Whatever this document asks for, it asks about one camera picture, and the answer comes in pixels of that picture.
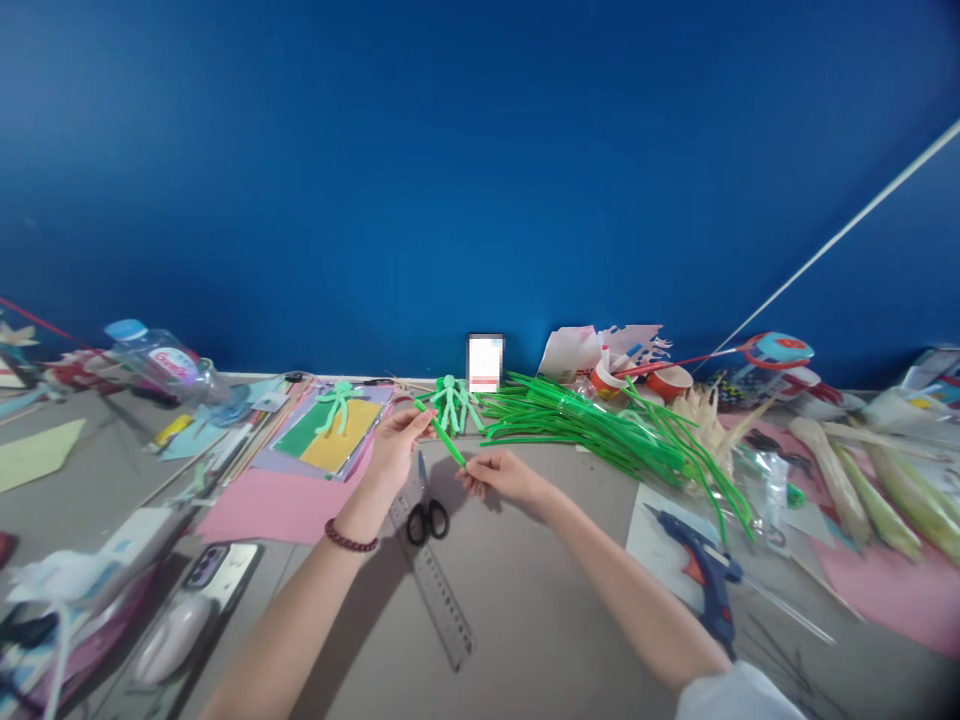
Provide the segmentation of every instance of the white sleeve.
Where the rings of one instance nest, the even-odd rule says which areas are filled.
[[[736,662],[730,672],[694,680],[680,693],[677,720],[803,720],[799,710],[753,665]]]

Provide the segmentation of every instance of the plastic bottle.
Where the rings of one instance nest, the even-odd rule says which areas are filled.
[[[214,425],[229,425],[246,409],[250,388],[231,388],[213,363],[167,330],[150,330],[139,320],[118,320],[105,330],[121,363],[181,402],[205,405]]]

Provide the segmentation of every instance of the blue wall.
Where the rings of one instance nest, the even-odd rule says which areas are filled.
[[[429,376],[503,331],[529,370],[584,323],[707,352],[960,115],[958,37],[947,0],[0,0],[0,293],[226,369]],[[936,163],[751,330],[841,384],[949,335]]]

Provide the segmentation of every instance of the purple paper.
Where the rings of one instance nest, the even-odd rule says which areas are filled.
[[[368,402],[385,405],[390,398],[393,397],[394,387],[392,385],[373,385],[370,387],[360,385],[358,387],[364,391],[363,395],[359,398],[360,400],[367,400]],[[290,428],[296,425],[300,418],[307,414],[307,411],[312,408],[313,404],[316,402],[317,395],[319,395],[321,390],[324,389],[327,388],[311,388],[303,394],[303,397],[300,399],[300,404],[292,413],[290,413],[290,417],[287,418],[286,422],[280,428],[280,432],[277,433],[276,437],[271,442],[271,446],[274,442],[282,438]],[[350,477],[350,473],[353,470],[354,465],[357,464],[358,459],[361,455],[363,455],[360,450],[366,447],[367,443],[370,442],[370,437],[371,435],[368,434],[366,439],[360,443],[357,450],[354,451],[353,455],[350,456],[350,459],[347,460],[346,464],[343,466],[343,469],[339,473],[332,474],[333,477],[330,478],[331,481],[344,482],[348,477]],[[285,473],[287,475],[315,477],[319,478],[320,480],[326,479],[327,475],[331,474],[328,470],[314,467],[313,465],[309,465],[298,458],[277,452],[272,447],[266,447],[257,453],[257,456],[253,459],[253,462],[250,463],[250,466],[260,468],[261,470],[272,470],[273,472]]]

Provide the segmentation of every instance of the bottle label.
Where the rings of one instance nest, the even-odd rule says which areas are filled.
[[[151,350],[150,359],[164,372],[178,378],[181,382],[192,383],[199,374],[197,366],[190,359],[190,356],[177,348]]]

